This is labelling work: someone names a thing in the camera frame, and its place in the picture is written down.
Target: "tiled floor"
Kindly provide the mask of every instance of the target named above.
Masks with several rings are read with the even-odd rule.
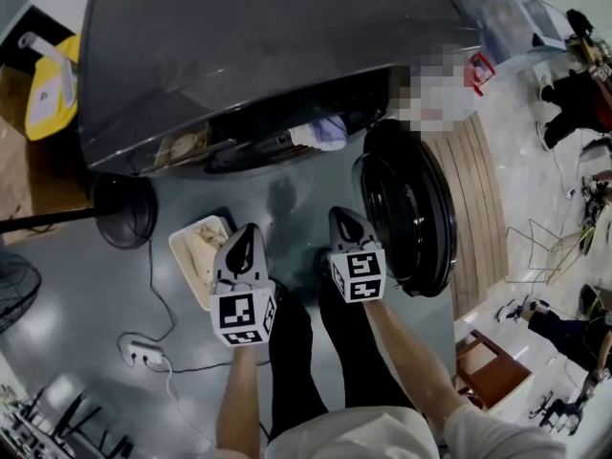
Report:
[[[581,146],[595,138],[590,131],[577,131],[561,142],[554,154],[544,151],[536,137],[535,121],[545,122],[558,113],[555,105],[538,100],[538,77],[543,73],[551,74],[551,69],[553,77],[562,77],[567,74],[567,66],[568,63],[563,60],[556,60],[550,66],[540,65],[536,70],[530,69],[492,81],[484,90],[485,96],[477,103],[496,165],[507,227],[527,234],[530,232],[530,218],[559,236],[577,232],[584,202],[579,194],[573,200],[568,200],[565,192],[570,187],[579,189],[582,175],[610,168],[608,159],[579,164]],[[611,213],[605,212],[600,223],[603,224],[603,218],[610,217]],[[604,229],[598,230],[589,255],[578,258],[566,273],[547,286],[526,282],[536,278],[542,280],[543,274],[540,270],[529,269],[530,241],[511,232],[508,237],[510,273],[507,279],[525,282],[499,282],[490,288],[488,301],[455,324],[457,340],[464,337],[470,328],[477,328],[535,373],[527,407],[542,392],[548,391],[556,380],[569,383],[570,388],[576,386],[569,379],[581,385],[585,372],[572,362],[566,362],[547,340],[529,332],[526,322],[498,324],[493,318],[495,312],[512,298],[522,300],[526,294],[531,293],[549,302],[561,317],[574,316],[582,284],[612,283],[612,254],[604,238]],[[552,246],[556,241],[538,228],[535,230],[535,239],[546,246]],[[568,260],[573,258],[575,256],[570,255]],[[536,248],[532,267],[544,267],[545,261],[546,252]],[[598,393],[610,392],[612,389],[607,385],[598,390]],[[589,404],[585,415],[597,421],[595,416],[602,418],[603,411],[595,408],[594,404]],[[606,430],[607,426],[597,428],[583,425],[570,442],[571,456],[582,455]]]

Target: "washing machine door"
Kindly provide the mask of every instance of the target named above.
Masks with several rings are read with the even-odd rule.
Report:
[[[365,137],[355,180],[391,275],[409,295],[441,293],[457,229],[447,180],[427,145],[398,120],[382,120]]]

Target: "person's hand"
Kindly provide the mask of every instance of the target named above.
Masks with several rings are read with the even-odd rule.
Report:
[[[593,382],[594,385],[599,384],[601,380],[603,379],[603,369],[599,369],[599,368],[595,369],[593,372],[591,372],[589,377],[591,378],[591,381]]]

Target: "power strip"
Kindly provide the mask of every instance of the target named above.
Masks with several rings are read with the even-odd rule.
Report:
[[[132,340],[127,346],[127,351],[134,363],[154,363],[157,365],[162,365],[164,363],[164,352],[161,347],[156,345]]]

